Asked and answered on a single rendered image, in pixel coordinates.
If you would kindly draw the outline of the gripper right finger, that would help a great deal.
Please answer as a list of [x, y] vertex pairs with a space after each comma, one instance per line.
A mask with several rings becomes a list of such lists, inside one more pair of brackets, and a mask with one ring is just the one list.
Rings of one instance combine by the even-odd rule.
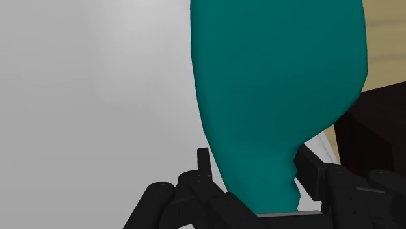
[[406, 229], [406, 179], [387, 170], [367, 176], [324, 163], [306, 145], [294, 159], [297, 179], [334, 229]]

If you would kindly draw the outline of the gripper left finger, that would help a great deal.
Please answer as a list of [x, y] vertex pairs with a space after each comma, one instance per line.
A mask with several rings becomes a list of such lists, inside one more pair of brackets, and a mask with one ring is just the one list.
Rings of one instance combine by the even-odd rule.
[[197, 150], [197, 169], [178, 176], [178, 183], [155, 182], [141, 196], [123, 229], [269, 229], [233, 193], [212, 180], [207, 148]]

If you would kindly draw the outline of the teal vase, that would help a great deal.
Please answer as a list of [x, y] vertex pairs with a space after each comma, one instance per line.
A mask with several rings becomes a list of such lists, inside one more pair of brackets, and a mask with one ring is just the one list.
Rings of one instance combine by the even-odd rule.
[[226, 188], [256, 214], [294, 212], [303, 143], [359, 97], [362, 0], [190, 0], [205, 136]]

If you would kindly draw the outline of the dark brown furniture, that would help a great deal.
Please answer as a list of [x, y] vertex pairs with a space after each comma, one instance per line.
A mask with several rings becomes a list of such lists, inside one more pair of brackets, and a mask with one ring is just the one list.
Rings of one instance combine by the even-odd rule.
[[406, 178], [406, 81], [363, 92], [335, 123], [341, 165]]

